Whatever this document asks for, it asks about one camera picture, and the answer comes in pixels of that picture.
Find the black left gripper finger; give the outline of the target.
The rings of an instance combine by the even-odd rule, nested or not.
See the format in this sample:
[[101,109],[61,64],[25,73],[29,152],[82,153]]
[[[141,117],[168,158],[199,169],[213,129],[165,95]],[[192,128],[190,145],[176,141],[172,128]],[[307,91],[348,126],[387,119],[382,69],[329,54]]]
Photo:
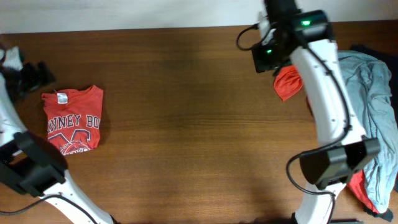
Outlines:
[[21,70],[22,75],[22,89],[25,92],[32,92],[39,89],[42,84],[39,80],[39,74],[37,68],[31,63],[26,63]]
[[49,85],[56,82],[56,78],[49,70],[45,62],[39,62],[37,64],[37,72],[39,74],[39,80],[42,85]]

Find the orange red t-shirt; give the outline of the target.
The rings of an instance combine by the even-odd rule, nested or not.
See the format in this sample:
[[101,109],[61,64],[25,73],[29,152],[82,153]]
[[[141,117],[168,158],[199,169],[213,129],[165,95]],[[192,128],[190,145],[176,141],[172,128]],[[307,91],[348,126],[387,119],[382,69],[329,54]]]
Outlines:
[[104,91],[93,85],[85,90],[43,93],[47,140],[64,156],[98,147]]

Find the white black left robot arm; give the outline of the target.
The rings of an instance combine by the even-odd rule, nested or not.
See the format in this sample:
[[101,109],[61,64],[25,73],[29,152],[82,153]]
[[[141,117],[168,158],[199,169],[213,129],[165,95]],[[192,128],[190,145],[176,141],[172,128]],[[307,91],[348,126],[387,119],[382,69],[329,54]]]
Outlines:
[[1,67],[1,183],[48,202],[73,223],[116,223],[77,186],[61,153],[28,131],[14,108],[17,100],[53,82],[43,62]]

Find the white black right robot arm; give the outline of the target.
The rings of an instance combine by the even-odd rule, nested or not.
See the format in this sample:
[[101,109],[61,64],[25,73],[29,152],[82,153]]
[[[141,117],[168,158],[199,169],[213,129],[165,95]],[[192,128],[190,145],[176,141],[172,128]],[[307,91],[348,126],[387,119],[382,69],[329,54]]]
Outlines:
[[338,61],[333,28],[321,10],[303,12],[293,0],[264,3],[261,41],[252,47],[256,70],[292,63],[303,81],[319,146],[293,157],[306,185],[292,223],[331,223],[338,194],[381,149],[355,115]]

